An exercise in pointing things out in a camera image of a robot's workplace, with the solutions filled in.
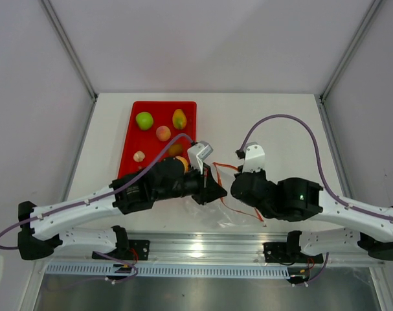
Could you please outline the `garlic bulb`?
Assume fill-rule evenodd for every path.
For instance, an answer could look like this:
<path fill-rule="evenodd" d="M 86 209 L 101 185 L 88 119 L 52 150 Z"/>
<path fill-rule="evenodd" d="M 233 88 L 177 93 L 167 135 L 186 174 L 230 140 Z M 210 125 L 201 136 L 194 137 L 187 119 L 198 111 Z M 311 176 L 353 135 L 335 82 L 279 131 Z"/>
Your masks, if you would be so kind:
<path fill-rule="evenodd" d="M 145 153 L 140 150 L 135 152 L 133 155 L 133 160 L 137 163 L 144 161 L 145 158 L 146 158 Z"/>

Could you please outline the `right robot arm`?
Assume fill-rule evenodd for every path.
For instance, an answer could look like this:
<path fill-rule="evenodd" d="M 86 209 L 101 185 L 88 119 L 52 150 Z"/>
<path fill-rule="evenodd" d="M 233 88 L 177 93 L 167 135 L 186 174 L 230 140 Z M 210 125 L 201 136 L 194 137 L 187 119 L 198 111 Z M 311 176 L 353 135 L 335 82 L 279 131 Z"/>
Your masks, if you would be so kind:
<path fill-rule="evenodd" d="M 236 174 L 230 193 L 268 219 L 339 226 L 328 231 L 289 232 L 284 246 L 289 260 L 361 249 L 374 259 L 393 261 L 393 206 L 377 207 L 331 195 L 318 183 L 302 178 L 273 183 L 264 170 Z"/>

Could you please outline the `orange yellow fruit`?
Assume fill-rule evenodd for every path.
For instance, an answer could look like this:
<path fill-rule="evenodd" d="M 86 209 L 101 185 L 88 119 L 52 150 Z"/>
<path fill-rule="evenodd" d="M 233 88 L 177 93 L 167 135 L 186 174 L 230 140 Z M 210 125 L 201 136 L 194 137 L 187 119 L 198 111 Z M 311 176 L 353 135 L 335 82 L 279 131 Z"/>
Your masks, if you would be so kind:
<path fill-rule="evenodd" d="M 180 161 L 183 164 L 184 172 L 188 172 L 189 171 L 189 163 L 188 163 L 188 161 L 186 160 L 185 157 L 175 156 L 175 159 Z"/>

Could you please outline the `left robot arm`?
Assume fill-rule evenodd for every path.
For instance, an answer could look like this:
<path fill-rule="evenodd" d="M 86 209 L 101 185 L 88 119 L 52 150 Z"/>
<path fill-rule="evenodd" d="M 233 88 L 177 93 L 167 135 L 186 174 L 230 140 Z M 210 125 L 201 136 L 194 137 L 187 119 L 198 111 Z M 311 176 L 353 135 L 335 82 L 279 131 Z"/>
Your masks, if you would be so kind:
<path fill-rule="evenodd" d="M 186 168 L 178 158 L 167 157 L 151 168 L 112 181 L 91 197 L 44 207 L 30 201 L 20 203 L 19 254 L 23 260 L 52 255 L 131 260 L 138 249 L 123 227 L 82 229 L 81 225 L 145 211 L 157 201 L 189 196 L 197 204 L 206 205 L 226 195 L 208 165 Z"/>

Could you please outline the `clear zip top bag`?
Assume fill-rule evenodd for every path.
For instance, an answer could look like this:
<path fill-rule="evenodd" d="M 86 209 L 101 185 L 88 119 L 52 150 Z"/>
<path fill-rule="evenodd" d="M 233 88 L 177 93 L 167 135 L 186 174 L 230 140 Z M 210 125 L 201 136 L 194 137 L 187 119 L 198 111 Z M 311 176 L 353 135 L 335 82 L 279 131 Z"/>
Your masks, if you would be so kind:
<path fill-rule="evenodd" d="M 206 205 L 198 205 L 192 198 L 187 198 L 185 211 L 209 229 L 265 229 L 267 223 L 262 214 L 230 194 L 237 168 L 218 162 L 213 162 L 210 167 L 214 180 L 227 191 L 227 196 Z"/>

